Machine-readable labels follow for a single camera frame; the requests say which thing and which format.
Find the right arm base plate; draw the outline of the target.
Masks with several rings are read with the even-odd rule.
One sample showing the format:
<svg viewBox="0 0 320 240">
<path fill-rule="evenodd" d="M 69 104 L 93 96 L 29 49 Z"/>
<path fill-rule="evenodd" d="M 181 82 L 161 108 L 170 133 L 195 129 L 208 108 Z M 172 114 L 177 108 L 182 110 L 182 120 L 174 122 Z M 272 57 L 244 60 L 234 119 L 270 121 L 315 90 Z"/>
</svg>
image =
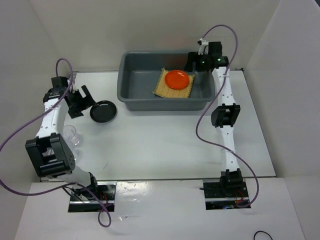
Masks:
<svg viewBox="0 0 320 240">
<path fill-rule="evenodd" d="M 206 210 L 239 209 L 237 204 L 250 202 L 245 181 L 239 187 L 223 190 L 218 179 L 205 179 L 199 189 L 203 191 Z"/>
</svg>

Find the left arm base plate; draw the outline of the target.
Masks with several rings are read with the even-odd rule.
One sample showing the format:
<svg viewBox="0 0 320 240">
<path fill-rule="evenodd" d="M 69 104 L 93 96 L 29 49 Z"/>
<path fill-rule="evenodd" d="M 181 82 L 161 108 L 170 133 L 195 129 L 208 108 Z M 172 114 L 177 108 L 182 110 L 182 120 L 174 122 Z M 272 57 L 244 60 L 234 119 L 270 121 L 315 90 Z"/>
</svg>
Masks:
<svg viewBox="0 0 320 240">
<path fill-rule="evenodd" d="M 116 186 L 115 182 L 98 182 L 97 192 L 93 193 L 109 212 L 115 211 Z M 64 187 L 69 195 L 69 213 L 93 213 L 101 212 L 103 208 L 94 197 L 80 188 Z"/>
</svg>

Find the black plate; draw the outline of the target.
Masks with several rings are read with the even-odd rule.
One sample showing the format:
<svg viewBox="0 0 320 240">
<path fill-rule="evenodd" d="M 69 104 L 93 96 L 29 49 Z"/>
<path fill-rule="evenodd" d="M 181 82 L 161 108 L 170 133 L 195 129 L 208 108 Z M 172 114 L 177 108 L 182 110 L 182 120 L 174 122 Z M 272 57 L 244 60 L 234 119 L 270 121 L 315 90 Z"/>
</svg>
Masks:
<svg viewBox="0 0 320 240">
<path fill-rule="evenodd" d="M 101 100 L 91 107 L 89 114 L 96 123 L 107 123 L 116 116 L 117 107 L 109 100 Z"/>
</svg>

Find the bamboo mat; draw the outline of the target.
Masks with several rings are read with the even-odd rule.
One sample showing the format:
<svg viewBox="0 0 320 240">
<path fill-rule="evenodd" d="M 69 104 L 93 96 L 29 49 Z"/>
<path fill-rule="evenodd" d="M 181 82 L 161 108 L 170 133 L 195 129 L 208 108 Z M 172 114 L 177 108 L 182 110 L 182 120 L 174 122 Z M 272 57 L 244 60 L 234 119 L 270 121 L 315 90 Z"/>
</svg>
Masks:
<svg viewBox="0 0 320 240">
<path fill-rule="evenodd" d="M 165 83 L 165 76 L 169 71 L 171 70 L 166 70 L 162 68 L 160 77 L 157 81 L 153 94 L 161 98 L 189 98 L 195 80 L 195 75 L 188 74 L 185 72 L 189 76 L 189 85 L 184 89 L 175 90 L 169 88 Z"/>
</svg>

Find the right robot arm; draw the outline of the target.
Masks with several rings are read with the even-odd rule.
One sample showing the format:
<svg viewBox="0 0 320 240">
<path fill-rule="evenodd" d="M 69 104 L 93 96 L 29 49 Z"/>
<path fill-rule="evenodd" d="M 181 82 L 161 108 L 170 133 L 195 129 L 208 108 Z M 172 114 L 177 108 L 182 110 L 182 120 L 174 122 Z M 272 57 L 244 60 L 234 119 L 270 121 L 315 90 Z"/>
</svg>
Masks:
<svg viewBox="0 0 320 240">
<path fill-rule="evenodd" d="M 189 52 L 186 71 L 195 68 L 199 72 L 211 72 L 216 87 L 217 107 L 211 113 L 211 124 L 221 136 L 222 170 L 217 192 L 224 197 L 233 197 L 243 184 L 242 172 L 234 155 L 234 125 L 241 107 L 236 103 L 230 83 L 229 60 L 222 53 L 219 41 L 201 38 L 198 52 Z"/>
</svg>

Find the orange plastic plate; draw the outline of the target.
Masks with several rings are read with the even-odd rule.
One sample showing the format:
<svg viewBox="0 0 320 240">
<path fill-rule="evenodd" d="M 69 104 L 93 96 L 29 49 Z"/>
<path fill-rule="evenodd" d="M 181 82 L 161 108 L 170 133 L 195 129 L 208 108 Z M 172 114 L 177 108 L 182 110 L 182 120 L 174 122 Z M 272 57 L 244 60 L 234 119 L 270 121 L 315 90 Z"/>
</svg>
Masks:
<svg viewBox="0 0 320 240">
<path fill-rule="evenodd" d="M 173 90 L 183 90 L 189 83 L 189 76 L 182 70 L 169 71 L 164 77 L 165 84 Z"/>
</svg>

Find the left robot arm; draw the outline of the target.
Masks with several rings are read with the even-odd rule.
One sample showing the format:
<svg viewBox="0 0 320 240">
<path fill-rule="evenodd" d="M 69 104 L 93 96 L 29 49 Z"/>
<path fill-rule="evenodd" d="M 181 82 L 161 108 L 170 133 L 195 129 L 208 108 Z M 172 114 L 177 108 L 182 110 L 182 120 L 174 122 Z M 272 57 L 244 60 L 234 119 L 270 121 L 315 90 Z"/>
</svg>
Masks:
<svg viewBox="0 0 320 240">
<path fill-rule="evenodd" d="M 52 88 L 42 99 L 46 115 L 35 137 L 26 141 L 25 149 L 38 177 L 80 184 L 78 192 L 94 200 L 100 193 L 97 180 L 92 173 L 76 165 L 62 133 L 67 115 L 72 119 L 81 117 L 82 112 L 96 102 L 85 85 L 81 87 L 85 93 L 83 97 L 79 90 L 71 87 L 67 77 L 56 76 L 51 82 Z"/>
</svg>

